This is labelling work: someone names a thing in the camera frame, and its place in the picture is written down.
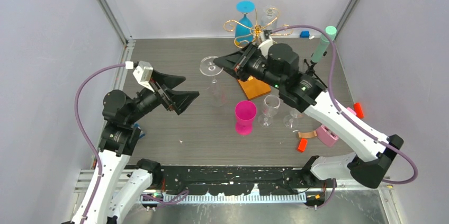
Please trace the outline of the clear flute glass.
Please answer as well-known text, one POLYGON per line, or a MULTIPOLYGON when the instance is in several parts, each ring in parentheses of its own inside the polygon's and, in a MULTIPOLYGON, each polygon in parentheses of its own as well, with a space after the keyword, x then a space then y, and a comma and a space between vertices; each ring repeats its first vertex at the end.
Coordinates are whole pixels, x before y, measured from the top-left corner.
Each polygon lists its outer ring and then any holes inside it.
POLYGON ((217 56, 208 56, 200 62, 200 72, 210 79, 209 87, 206 89, 213 106, 223 106, 225 103, 225 92, 218 81, 218 75, 223 69, 214 63, 217 56))

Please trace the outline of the blue wine glass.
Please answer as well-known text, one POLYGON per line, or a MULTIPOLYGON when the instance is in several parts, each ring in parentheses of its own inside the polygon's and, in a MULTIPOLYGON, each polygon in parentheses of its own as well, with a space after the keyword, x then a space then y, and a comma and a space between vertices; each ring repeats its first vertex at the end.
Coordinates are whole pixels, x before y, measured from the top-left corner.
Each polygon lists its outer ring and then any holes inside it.
POLYGON ((254 34, 251 28, 253 24, 248 18, 248 14, 255 10, 255 4, 251 1, 241 1, 236 5, 236 9, 243 17, 238 21, 235 28, 235 45, 244 47, 252 42, 254 34))

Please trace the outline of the clear wine glass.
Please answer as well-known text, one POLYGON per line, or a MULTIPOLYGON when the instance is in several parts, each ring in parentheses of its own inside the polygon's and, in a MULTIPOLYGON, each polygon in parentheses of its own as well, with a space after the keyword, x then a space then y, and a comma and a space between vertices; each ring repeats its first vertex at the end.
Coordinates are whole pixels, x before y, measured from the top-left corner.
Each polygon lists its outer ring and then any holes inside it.
POLYGON ((274 122, 274 116, 280 107, 281 101, 278 96, 270 94, 263 100, 262 113, 258 117, 258 122, 262 127, 269 127, 274 122))
POLYGON ((279 11, 275 6, 265 6, 263 8, 263 14, 261 16, 261 26, 266 30, 276 29, 278 17, 279 11))
POLYGON ((303 114, 297 109, 291 109, 289 114, 283 119, 284 125, 287 128, 293 129, 298 127, 299 120, 303 118, 303 114))

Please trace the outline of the pink wine glass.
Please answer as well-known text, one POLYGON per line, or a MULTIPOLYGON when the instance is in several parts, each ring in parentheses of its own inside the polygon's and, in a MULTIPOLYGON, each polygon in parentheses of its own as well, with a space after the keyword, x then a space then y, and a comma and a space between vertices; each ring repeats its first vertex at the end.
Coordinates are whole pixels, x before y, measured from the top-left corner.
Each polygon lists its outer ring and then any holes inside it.
POLYGON ((253 130, 253 123, 257 114, 257 107, 251 101, 241 101, 235 106, 235 130, 242 136, 249 135, 253 130))

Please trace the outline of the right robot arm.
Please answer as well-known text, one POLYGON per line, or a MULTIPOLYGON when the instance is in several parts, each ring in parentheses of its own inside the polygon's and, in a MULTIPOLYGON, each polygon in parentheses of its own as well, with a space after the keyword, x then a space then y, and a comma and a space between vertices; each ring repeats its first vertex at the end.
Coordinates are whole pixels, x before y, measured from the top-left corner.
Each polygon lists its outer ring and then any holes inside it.
POLYGON ((299 55, 288 44, 272 45, 267 56, 256 45, 248 44, 213 62, 236 79, 254 77, 277 88, 286 105, 317 120, 352 149, 347 155, 311 157, 302 170, 305 185, 316 187, 331 178, 353 178, 371 189, 381 184, 403 139, 376 131, 332 100, 320 81, 299 70, 299 55))

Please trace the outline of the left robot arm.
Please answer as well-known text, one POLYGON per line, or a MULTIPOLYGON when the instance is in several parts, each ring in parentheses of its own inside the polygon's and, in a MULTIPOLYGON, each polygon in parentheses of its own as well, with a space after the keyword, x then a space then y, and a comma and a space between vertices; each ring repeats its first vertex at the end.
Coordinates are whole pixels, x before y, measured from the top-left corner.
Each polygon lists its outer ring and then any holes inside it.
POLYGON ((103 99, 102 116, 106 125, 99 146, 88 142, 96 158, 95 174, 69 223, 123 223, 144 190, 156 189, 163 181, 160 163, 141 159, 125 185, 116 189, 141 138, 137 121, 160 105, 180 115, 199 92, 176 91, 174 88, 184 82, 185 77, 163 74, 147 65, 136 67, 133 76, 143 87, 136 97, 130 98, 122 90, 112 90, 103 99))

